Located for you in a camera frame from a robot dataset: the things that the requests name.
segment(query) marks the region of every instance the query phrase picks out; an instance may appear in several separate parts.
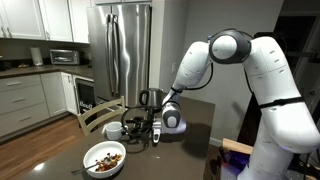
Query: chair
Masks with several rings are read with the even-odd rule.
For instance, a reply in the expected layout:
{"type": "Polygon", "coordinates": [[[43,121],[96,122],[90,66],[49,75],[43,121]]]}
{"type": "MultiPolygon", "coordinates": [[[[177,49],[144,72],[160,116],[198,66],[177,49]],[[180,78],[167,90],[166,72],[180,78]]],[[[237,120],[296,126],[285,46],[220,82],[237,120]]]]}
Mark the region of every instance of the chair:
{"type": "Polygon", "coordinates": [[[81,128],[83,130],[83,133],[85,136],[89,135],[91,130],[93,128],[95,128],[98,124],[112,118],[115,117],[119,114],[123,114],[125,112],[125,101],[124,101],[124,96],[121,96],[120,99],[116,99],[113,101],[109,101],[103,104],[100,104],[88,111],[86,111],[83,114],[78,114],[78,119],[79,119],[79,123],[81,125],[81,128]],[[95,115],[103,110],[106,110],[107,108],[111,107],[111,106],[115,106],[115,105],[121,105],[121,108],[114,110],[112,112],[108,112],[98,118],[96,118],[95,120],[93,120],[92,122],[90,122],[89,124],[86,123],[86,120],[88,118],[90,118],[92,115],[95,115]]]}

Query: dark table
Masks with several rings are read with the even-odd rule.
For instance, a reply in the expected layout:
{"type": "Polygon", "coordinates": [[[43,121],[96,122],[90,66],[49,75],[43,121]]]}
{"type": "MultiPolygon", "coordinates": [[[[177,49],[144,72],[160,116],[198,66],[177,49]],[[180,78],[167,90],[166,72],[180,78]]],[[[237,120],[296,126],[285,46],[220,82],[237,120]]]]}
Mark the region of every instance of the dark table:
{"type": "MultiPolygon", "coordinates": [[[[187,120],[186,132],[161,136],[157,146],[151,140],[129,143],[129,138],[124,136],[120,140],[127,150],[124,167],[108,179],[203,179],[215,105],[188,98],[181,98],[180,105],[187,120]]],[[[44,162],[41,170],[32,170],[21,178],[93,179],[86,172],[74,176],[70,171],[82,168],[85,153],[102,141],[107,138],[100,127],[80,143],[44,162]]]]}

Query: bowl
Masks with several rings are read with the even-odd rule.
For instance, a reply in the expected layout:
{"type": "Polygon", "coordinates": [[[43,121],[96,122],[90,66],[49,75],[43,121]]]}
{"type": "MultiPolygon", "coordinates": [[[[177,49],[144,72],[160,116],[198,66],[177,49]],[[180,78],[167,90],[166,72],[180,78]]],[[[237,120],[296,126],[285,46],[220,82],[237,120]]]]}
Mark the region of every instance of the bowl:
{"type": "Polygon", "coordinates": [[[126,149],[121,143],[116,141],[101,142],[99,144],[96,144],[92,148],[90,148],[83,158],[84,167],[89,167],[95,164],[96,160],[100,161],[101,159],[106,157],[108,153],[110,153],[110,155],[115,155],[115,154],[122,155],[122,158],[120,161],[118,161],[117,166],[103,172],[95,172],[98,166],[92,167],[87,170],[87,173],[90,176],[94,178],[107,178],[109,176],[116,174],[122,168],[124,164],[124,160],[126,158],[126,149]]]}

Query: countertop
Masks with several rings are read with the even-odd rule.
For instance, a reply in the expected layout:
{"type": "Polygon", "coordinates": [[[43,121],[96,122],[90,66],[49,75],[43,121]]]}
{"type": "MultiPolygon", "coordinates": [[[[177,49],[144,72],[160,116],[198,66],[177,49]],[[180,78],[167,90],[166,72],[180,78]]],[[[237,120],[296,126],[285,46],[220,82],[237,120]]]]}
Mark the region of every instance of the countertop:
{"type": "Polygon", "coordinates": [[[1,71],[0,79],[17,77],[17,76],[50,73],[50,72],[66,72],[66,73],[93,79],[92,68],[89,68],[88,65],[81,65],[81,66],[43,65],[38,67],[31,66],[27,68],[12,68],[10,70],[1,71]]]}
{"type": "MultiPolygon", "coordinates": [[[[132,142],[124,136],[120,140],[127,150],[124,167],[108,179],[203,179],[215,105],[188,98],[181,98],[180,105],[187,121],[186,132],[161,135],[157,146],[153,146],[151,140],[132,142]]],[[[85,153],[106,140],[100,127],[78,144],[44,162],[41,170],[32,170],[21,179],[93,179],[85,171],[76,176],[70,171],[82,168],[85,153]]]]}

